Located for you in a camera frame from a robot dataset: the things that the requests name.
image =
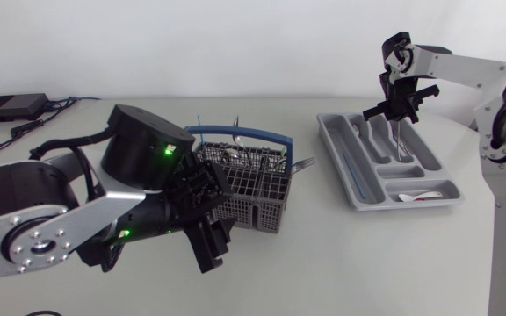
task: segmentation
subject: cutlery basket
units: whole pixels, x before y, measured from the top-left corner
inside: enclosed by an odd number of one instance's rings
[[[227,202],[213,209],[215,219],[236,218],[235,226],[278,233],[291,184],[293,140],[243,127],[187,126],[185,129],[193,134],[240,135],[286,146],[284,155],[280,150],[270,148],[213,142],[203,142],[194,150],[199,160],[221,165],[234,192]],[[229,156],[226,149],[237,151],[239,157]]]

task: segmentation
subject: table surface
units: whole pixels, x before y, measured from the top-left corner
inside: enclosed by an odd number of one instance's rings
[[[239,114],[240,126],[292,137],[295,161],[315,156],[317,163],[294,176],[280,232],[234,228],[218,269],[200,274],[186,236],[174,233],[127,244],[106,274],[72,255],[52,269],[0,278],[0,315],[487,314],[493,195],[481,177],[475,132],[425,111],[414,126],[464,204],[374,212],[349,206],[315,116],[362,111],[378,101],[127,99],[83,101],[66,110],[0,152],[0,163],[26,159],[45,140],[101,131],[115,104],[139,106],[179,126],[196,125],[197,115],[203,124],[231,125]],[[16,125],[0,123],[0,141]]]

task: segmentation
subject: green led light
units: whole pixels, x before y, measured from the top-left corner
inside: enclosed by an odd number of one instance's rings
[[[127,230],[120,231],[119,238],[127,237],[129,234],[130,234],[130,231],[127,231]]]
[[[177,146],[172,144],[167,145],[165,148],[165,155],[172,155],[175,149],[177,149]]]

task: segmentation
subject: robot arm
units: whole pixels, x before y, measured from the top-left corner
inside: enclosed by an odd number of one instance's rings
[[[77,148],[108,138],[102,158]],[[209,212],[232,191],[220,166],[194,157],[193,142],[163,118],[117,105],[104,132],[51,140],[32,158],[73,153],[0,166],[0,277],[53,267],[73,251],[108,271],[125,243],[179,230],[203,273],[220,266],[234,221],[211,224]],[[79,205],[69,183],[82,175],[88,201]]]
[[[482,174],[495,196],[494,247],[489,315],[506,315],[506,62],[452,55],[442,47],[411,44],[400,32],[382,46],[386,72],[380,82],[386,101],[364,112],[388,120],[409,117],[423,99],[436,96],[436,85],[416,91],[420,78],[439,78],[482,91],[473,109],[480,136]]]

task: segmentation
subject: gray plastic tray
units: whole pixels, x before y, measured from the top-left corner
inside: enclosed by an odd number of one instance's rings
[[[384,116],[365,121],[360,113],[318,114],[323,138],[351,205],[358,211],[455,205],[464,202],[454,181],[410,123],[400,125],[401,159],[392,126]],[[443,196],[402,202],[426,191]]]

